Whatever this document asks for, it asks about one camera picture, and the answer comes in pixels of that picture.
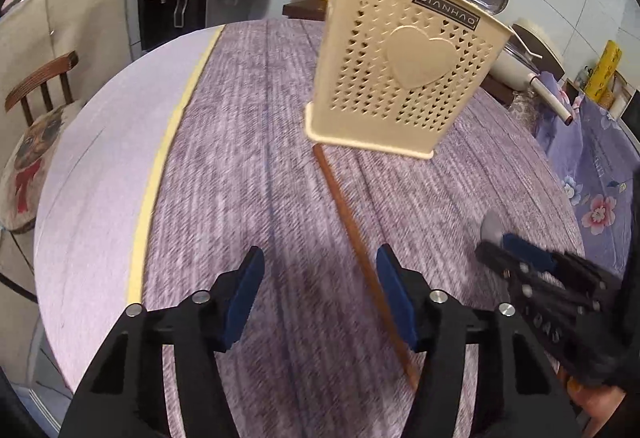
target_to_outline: chopstick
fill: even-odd
[[[340,221],[347,231],[347,237],[349,238],[351,247],[353,248],[353,252],[356,255],[356,259],[358,260],[360,270],[364,275],[365,282],[367,283],[367,288],[369,288],[369,292],[373,297],[373,303],[378,309],[380,317],[382,317],[382,323],[391,339],[391,344],[396,352],[396,355],[398,356],[398,359],[400,360],[400,364],[407,377],[407,381],[409,382],[411,388],[416,391],[418,389],[420,375],[418,374],[415,365],[409,358],[409,351],[406,345],[398,335],[396,324],[394,323],[393,317],[391,316],[391,310],[386,303],[385,294],[382,291],[382,287],[380,287],[380,283],[378,282],[378,276],[371,262],[369,261],[367,249],[364,246],[364,242],[362,241],[360,230],[358,229],[358,224],[355,222],[353,214],[351,214],[351,210],[349,209],[349,205],[342,195],[340,185],[335,179],[334,174],[331,170],[331,166],[324,156],[322,145],[315,144],[313,147],[313,152],[320,166],[320,170],[324,175],[324,179],[326,180],[326,184],[329,188],[331,196],[334,199],[335,207],[338,209],[338,216],[340,216]]]

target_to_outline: silver screw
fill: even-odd
[[[516,309],[509,303],[502,303],[498,306],[498,310],[500,310],[500,313],[506,317],[511,317],[516,313]]]
[[[136,315],[140,315],[142,313],[142,304],[134,303],[127,306],[127,309],[124,310],[129,317],[135,317]]]
[[[442,290],[434,290],[429,294],[429,299],[438,304],[444,303],[448,298],[449,296]]]
[[[211,299],[211,296],[209,295],[209,292],[207,292],[206,290],[198,290],[195,294],[191,296],[191,300],[195,304],[206,303],[209,299]]]

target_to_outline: basket base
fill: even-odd
[[[370,144],[368,142],[352,141],[350,139],[339,139],[337,137],[325,137],[324,135],[318,135],[311,129],[311,119],[313,118],[314,104],[308,103],[305,107],[305,133],[314,142],[321,142],[322,144],[330,145],[346,145],[349,147],[357,147],[359,149],[369,149],[370,151],[382,151],[384,153],[392,153],[395,155],[402,155],[403,157],[421,158],[422,160],[430,160],[433,157],[433,150],[429,153],[422,153],[420,151],[411,151],[410,149],[402,149],[400,147],[393,147],[389,145]]]

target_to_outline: chair seat cushion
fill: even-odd
[[[21,136],[0,176],[0,225],[13,232],[33,227],[40,193],[60,135],[82,105],[74,102],[38,117]]]

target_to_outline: purple striped tablecloth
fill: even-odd
[[[322,26],[225,28],[184,112],[152,219],[148,309],[209,288],[249,246],[264,250],[266,275],[244,335],[218,358],[246,438],[397,437],[412,401],[303,132]],[[47,336],[72,388],[125,307],[146,179],[211,36],[183,36],[133,63],[61,140],[38,212],[35,267]],[[371,259],[388,242],[404,266],[462,303],[493,308],[507,299],[473,258],[489,209],[533,242],[582,253],[558,177],[482,90],[430,161],[325,151]],[[458,436],[473,410],[473,349],[467,358]],[[169,360],[165,369],[177,438],[184,434]]]

